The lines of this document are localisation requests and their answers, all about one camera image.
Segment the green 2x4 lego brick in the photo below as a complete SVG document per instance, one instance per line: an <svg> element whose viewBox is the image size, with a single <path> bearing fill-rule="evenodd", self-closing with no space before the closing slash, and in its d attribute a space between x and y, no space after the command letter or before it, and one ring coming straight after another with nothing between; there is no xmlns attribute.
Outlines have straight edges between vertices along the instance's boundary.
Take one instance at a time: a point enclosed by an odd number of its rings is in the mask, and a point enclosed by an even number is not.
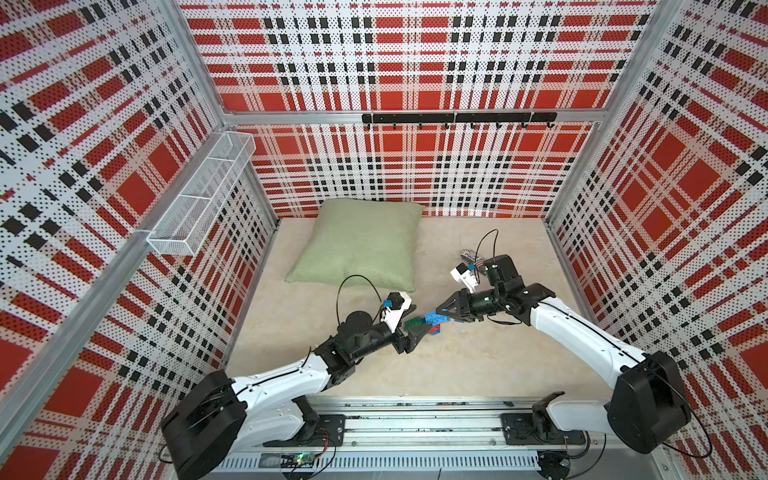
<svg viewBox="0 0 768 480"><path fill-rule="evenodd" d="M414 318L411 318L411 319L407 320L404 323L403 328L404 328L404 330L406 332L410 332L410 331L412 331L414 329L418 329L418 328L420 328L420 327L422 327L422 326L424 326L426 324L427 324L427 322L426 322L426 320L423 317L414 317Z"/></svg>

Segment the blue 2x4 lego brick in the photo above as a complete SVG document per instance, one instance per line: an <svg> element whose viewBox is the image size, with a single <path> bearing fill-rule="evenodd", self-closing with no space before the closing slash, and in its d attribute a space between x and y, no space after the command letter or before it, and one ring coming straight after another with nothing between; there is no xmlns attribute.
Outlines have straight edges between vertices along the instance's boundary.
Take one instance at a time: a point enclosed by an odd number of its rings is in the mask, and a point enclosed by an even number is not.
<svg viewBox="0 0 768 480"><path fill-rule="evenodd" d="M449 321L450 321L449 317L438 314L436 312L429 312L425 315L425 322L431 325L439 325Z"/></svg>

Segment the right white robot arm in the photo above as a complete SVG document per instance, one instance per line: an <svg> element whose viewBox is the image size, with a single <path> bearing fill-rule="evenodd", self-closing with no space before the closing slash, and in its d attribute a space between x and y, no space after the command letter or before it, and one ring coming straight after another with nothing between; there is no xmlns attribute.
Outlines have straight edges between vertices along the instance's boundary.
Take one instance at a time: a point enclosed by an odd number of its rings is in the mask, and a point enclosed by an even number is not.
<svg viewBox="0 0 768 480"><path fill-rule="evenodd" d="M508 314L576 355L611 390L608 399L553 392L537 402L532 424L540 438L557 432L600 432L647 454L692 420L680 371L669 355L647 354L575 313L547 287L525 284L507 255L491 258L485 271L490 287L482 291L476 266L457 265L451 275L462 287L437 307L437 314L465 323Z"/></svg>

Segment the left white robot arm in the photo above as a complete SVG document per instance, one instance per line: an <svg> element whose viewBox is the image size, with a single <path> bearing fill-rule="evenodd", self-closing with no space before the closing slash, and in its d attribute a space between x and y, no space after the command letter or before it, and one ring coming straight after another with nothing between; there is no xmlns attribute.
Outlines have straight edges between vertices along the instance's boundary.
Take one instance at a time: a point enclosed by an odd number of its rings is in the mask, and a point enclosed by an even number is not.
<svg viewBox="0 0 768 480"><path fill-rule="evenodd" d="M250 376L206 375L160 424L177 478L200 479L240 447L307 442L319 419L309 396L340 385L381 349L413 352L431 328L420 318L390 328L355 311L296 362Z"/></svg>

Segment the green square cushion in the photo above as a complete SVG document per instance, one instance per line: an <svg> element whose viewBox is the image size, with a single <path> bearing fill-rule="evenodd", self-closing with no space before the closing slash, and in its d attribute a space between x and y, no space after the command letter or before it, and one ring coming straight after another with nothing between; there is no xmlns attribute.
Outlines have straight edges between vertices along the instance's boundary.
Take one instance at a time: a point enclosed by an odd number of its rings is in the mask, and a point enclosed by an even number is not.
<svg viewBox="0 0 768 480"><path fill-rule="evenodd" d="M359 285L369 279L378 288L413 292L423 211L411 202L325 201L285 281Z"/></svg>

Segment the green circuit board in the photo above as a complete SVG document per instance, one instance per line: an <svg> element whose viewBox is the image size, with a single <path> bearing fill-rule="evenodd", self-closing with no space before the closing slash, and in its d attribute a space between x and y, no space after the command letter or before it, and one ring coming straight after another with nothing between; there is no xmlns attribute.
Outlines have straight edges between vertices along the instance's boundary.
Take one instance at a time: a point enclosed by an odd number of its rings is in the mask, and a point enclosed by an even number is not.
<svg viewBox="0 0 768 480"><path fill-rule="evenodd" d="M283 454L280 457L279 467L281 469L301 469L301 468L313 468L315 464L316 455L314 453L293 453Z"/></svg>

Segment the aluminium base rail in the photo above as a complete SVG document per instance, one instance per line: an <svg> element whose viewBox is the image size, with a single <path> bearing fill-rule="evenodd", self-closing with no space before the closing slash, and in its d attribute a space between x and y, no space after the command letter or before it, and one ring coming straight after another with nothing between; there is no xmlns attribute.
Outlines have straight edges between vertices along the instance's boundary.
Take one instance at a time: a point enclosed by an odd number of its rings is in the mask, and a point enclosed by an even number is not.
<svg viewBox="0 0 768 480"><path fill-rule="evenodd" d="M328 447L253 446L213 479L679 479L663 451L643 455L611 434L540 441L528 398L315 397ZM283 454L318 453L313 468L281 469Z"/></svg>

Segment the black wall hook rail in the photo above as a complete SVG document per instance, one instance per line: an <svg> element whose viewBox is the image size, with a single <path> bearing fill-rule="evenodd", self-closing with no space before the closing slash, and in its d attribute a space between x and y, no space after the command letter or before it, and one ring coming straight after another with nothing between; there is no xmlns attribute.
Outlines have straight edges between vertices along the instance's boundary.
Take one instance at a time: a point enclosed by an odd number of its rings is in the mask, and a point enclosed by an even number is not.
<svg viewBox="0 0 768 480"><path fill-rule="evenodd" d="M481 112L481 113L377 113L362 114L361 120L365 125L397 125L415 124L520 124L527 126L531 123L543 123L551 126L557 120L557 112Z"/></svg>

